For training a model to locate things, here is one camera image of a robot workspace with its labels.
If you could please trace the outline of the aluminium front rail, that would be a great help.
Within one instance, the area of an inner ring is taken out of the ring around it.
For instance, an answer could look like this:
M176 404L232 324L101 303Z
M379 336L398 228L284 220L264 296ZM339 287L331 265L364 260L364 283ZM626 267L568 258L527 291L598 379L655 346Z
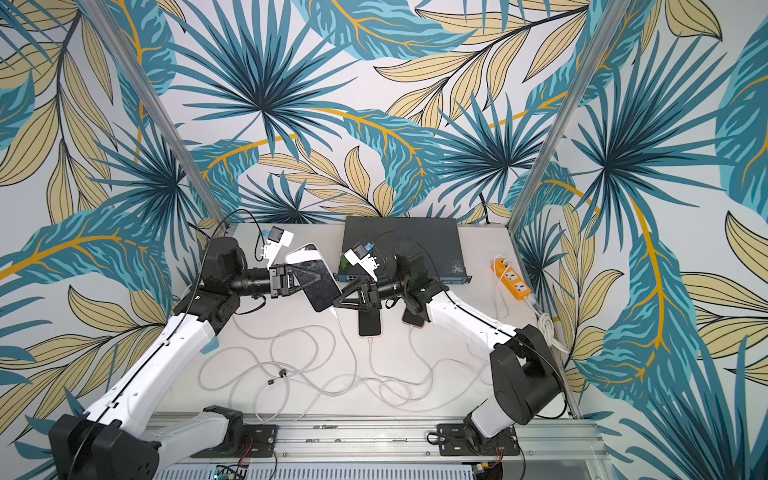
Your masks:
M590 420L535 420L483 447L458 419L310 419L258 426L238 454L186 458L157 479L613 479Z

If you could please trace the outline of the phone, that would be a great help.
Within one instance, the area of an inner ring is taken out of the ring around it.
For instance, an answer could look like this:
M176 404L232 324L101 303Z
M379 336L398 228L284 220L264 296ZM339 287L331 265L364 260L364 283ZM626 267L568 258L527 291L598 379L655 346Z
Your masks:
M285 262L293 268L294 277L315 312L323 312L334 305L341 289L314 243L289 252Z
M377 337L381 335L381 316L378 309L358 312L358 333L360 337Z
M422 328L429 322L429 317L424 309L406 308L402 315L402 321L413 327Z

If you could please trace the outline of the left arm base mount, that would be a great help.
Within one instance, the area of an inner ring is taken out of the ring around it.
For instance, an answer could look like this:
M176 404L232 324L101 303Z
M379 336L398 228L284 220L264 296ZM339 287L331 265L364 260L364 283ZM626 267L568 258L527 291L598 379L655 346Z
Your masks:
M269 458L274 454L277 425L246 423L241 411L222 406L206 407L202 414L221 417L226 429L219 442L196 452L193 458Z

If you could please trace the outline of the dark grey network switch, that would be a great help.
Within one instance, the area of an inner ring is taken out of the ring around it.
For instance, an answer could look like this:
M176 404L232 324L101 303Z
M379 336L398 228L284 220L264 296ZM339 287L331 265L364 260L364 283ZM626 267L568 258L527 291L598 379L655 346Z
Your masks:
M451 218L356 217L344 224L342 252L370 244L383 277L395 270L396 255L421 256L429 276L446 285L471 281L467 274L457 222Z

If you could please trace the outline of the orange power strip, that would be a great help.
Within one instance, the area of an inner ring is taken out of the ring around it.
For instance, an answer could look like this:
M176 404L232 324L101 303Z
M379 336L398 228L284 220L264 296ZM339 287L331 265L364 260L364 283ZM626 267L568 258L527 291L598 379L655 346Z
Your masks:
M516 300L525 300L531 294L531 289L508 260L504 258L495 259L492 264L492 270L497 276L498 282L502 284Z

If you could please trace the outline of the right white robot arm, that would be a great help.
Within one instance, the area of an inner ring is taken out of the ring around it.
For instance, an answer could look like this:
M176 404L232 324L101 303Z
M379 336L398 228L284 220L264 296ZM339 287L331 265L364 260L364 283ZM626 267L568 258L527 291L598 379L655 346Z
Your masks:
M342 290L339 308L379 309L383 300L402 300L405 312L442 327L488 353L492 394L464 419L465 435L487 443L502 431L526 425L563 392L563 380L543 333L535 325L515 328L454 294L429 274L421 256L396 255L388 274L372 244L357 244L341 255L343 266L366 272Z

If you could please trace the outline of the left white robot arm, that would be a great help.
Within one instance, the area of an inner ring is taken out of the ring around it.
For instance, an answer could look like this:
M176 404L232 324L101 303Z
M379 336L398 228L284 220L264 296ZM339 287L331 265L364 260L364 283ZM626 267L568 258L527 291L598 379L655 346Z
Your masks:
M211 406L190 420L143 435L160 400L189 362L210 344L241 298L288 297L301 292L322 312L341 290L317 247L307 244L283 264L248 267L236 239L212 239L200 278L158 338L120 380L79 416L64 415L48 437L61 479L150 479L201 452L236 456L247 449L243 415Z

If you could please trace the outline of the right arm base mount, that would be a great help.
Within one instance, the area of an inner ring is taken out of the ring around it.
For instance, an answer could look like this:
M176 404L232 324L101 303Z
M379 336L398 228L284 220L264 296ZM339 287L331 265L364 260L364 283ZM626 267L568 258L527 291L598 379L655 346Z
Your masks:
M485 437L468 422L441 423L427 432L426 440L429 445L437 447L443 457L506 458L521 452L513 427L503 429L493 437Z

